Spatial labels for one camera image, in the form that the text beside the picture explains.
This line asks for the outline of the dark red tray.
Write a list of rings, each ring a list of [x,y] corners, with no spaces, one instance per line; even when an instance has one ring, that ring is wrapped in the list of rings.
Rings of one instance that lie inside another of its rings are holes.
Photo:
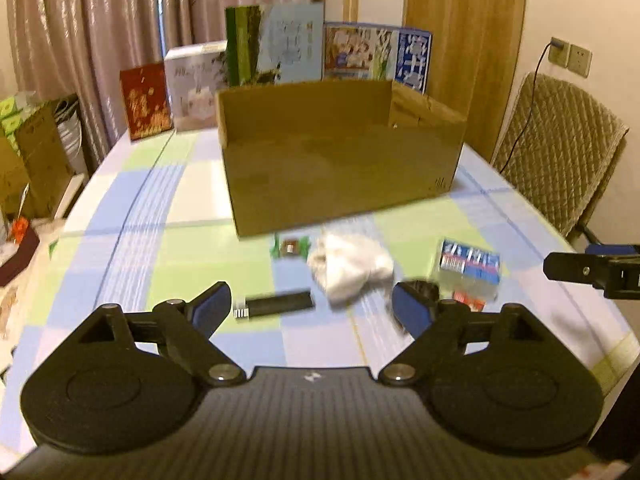
[[[25,232],[21,244],[17,246],[16,253],[11,256],[0,268],[0,286],[4,287],[21,274],[32,261],[32,257],[38,249],[40,238],[34,228],[29,226]]]

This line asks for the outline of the orange snack packet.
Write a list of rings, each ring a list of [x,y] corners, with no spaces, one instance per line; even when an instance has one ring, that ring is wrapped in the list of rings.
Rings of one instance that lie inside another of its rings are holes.
[[[472,312],[482,312],[486,306],[486,301],[484,299],[470,295],[468,292],[464,292],[463,290],[454,290],[452,292],[452,298],[457,302],[466,304]]]

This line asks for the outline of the brown cardboard box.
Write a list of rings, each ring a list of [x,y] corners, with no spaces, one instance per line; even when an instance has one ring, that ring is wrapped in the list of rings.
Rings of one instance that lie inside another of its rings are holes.
[[[466,129],[464,116],[388,80],[234,87],[216,104],[240,237],[442,195]]]

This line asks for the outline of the quilted brown chair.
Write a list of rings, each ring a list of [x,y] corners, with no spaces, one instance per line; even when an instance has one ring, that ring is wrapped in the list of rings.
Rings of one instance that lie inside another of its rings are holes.
[[[568,240],[586,227],[629,128],[568,81],[528,74],[491,165]]]

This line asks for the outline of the wall socket with plug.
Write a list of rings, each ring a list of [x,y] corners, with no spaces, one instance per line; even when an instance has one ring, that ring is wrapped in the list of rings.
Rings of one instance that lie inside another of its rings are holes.
[[[556,66],[567,68],[570,56],[570,43],[559,38],[552,37],[548,52],[548,61]]]

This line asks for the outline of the white knitted cloth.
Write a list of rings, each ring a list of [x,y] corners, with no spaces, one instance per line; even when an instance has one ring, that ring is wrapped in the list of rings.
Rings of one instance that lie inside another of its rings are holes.
[[[330,304],[356,298],[366,286],[389,283],[395,270],[390,253],[380,243],[360,234],[322,234],[307,264]]]

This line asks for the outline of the red gift box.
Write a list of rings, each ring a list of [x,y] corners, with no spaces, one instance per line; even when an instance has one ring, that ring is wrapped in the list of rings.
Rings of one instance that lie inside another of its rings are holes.
[[[119,82],[131,141],[174,128],[163,62],[122,70]]]

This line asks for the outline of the black lighter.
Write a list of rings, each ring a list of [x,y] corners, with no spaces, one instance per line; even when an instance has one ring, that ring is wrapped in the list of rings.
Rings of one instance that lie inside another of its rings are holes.
[[[287,314],[314,308],[309,289],[297,292],[282,292],[268,296],[246,298],[244,304],[233,309],[233,317],[237,320],[259,318],[260,316]]]

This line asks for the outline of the wooden door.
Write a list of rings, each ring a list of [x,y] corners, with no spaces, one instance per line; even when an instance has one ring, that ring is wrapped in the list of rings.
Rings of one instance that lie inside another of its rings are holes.
[[[526,0],[405,0],[404,23],[433,34],[427,94],[466,118],[491,159],[513,84]]]

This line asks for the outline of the beige curtain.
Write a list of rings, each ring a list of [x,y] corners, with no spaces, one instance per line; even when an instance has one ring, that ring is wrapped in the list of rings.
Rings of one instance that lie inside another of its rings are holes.
[[[320,0],[1,0],[1,92],[76,94],[97,167],[127,129],[122,70],[224,38],[229,6],[289,1]]]

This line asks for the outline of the white appliance box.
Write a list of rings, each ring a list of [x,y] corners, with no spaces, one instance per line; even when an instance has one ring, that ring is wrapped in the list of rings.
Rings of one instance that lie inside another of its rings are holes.
[[[167,95],[178,132],[215,128],[216,94],[227,87],[227,41],[170,49],[164,58]]]

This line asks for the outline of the clear box blue label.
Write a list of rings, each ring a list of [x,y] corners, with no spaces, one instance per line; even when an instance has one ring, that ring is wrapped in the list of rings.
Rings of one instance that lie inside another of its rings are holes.
[[[496,252],[444,238],[435,263],[439,286],[490,301],[498,296],[501,258]]]

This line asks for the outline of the green blue milk carton box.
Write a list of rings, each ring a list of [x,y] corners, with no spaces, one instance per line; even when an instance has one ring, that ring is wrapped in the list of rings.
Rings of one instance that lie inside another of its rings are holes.
[[[324,9],[318,2],[226,9],[228,84],[290,84],[322,78]]]

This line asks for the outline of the dark brown scrunchie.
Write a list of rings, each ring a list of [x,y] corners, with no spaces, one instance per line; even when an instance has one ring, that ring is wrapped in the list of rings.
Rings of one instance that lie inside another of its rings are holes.
[[[436,283],[425,280],[406,281],[408,294],[427,309],[433,309],[439,302],[439,287]]]

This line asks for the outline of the checked tablecloth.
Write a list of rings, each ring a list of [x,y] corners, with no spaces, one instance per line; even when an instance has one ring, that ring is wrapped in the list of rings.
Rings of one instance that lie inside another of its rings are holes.
[[[464,148],[450,192],[426,202],[334,221],[328,230],[357,233],[394,258],[396,278],[426,278],[438,244],[449,238],[499,254],[501,281],[488,311],[507,302],[528,307],[612,390],[639,356],[632,327],[615,304],[586,285],[547,280],[550,252],[567,242],[472,148]],[[306,262],[276,259],[271,236],[239,238],[217,133],[162,134],[120,140],[91,178],[13,310],[14,336],[1,367],[1,448],[14,463],[34,442],[20,410],[32,371],[99,304],[145,311],[191,299],[218,281],[235,301],[311,289],[314,307],[285,316],[224,321],[216,346],[246,370],[258,366],[379,370],[408,344],[388,297],[366,292],[333,307]]]

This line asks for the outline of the green tissue packs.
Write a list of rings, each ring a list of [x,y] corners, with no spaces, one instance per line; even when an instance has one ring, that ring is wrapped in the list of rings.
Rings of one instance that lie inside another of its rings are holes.
[[[33,91],[19,91],[0,102],[1,129],[17,155],[21,155],[21,151],[15,133],[39,107],[40,102]]]

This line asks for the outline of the brown cardboard carton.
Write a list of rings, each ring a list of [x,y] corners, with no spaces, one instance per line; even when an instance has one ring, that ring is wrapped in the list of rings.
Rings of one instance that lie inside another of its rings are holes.
[[[15,136],[21,155],[1,129],[1,211],[53,217],[73,177],[87,172],[78,96],[40,102]]]

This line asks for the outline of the small green candy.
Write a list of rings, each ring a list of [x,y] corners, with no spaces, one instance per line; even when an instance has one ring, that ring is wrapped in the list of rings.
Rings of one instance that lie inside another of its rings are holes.
[[[273,245],[270,255],[273,259],[303,258],[306,260],[311,248],[308,236],[281,238],[278,233],[273,235]]]

